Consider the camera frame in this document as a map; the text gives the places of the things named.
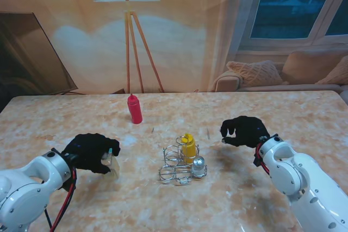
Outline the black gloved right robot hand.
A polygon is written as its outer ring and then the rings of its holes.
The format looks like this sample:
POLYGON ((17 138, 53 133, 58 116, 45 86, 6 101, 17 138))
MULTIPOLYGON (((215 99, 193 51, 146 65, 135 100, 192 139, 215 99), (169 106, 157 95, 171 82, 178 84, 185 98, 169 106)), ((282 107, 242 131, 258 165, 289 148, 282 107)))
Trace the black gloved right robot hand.
POLYGON ((248 116, 239 116, 223 121, 220 133, 222 143, 235 147, 256 148, 262 140, 270 138, 262 120, 248 116))

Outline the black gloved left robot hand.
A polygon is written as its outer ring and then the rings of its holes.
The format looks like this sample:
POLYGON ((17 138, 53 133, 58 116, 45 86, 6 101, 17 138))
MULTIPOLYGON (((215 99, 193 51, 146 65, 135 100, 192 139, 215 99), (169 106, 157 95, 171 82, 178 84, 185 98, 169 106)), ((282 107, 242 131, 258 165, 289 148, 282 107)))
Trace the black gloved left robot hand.
POLYGON ((72 165, 81 170, 93 173, 107 174, 110 168, 102 164, 102 159, 112 149, 113 156, 118 156, 120 143, 102 134, 78 134, 61 152, 68 157, 72 165))

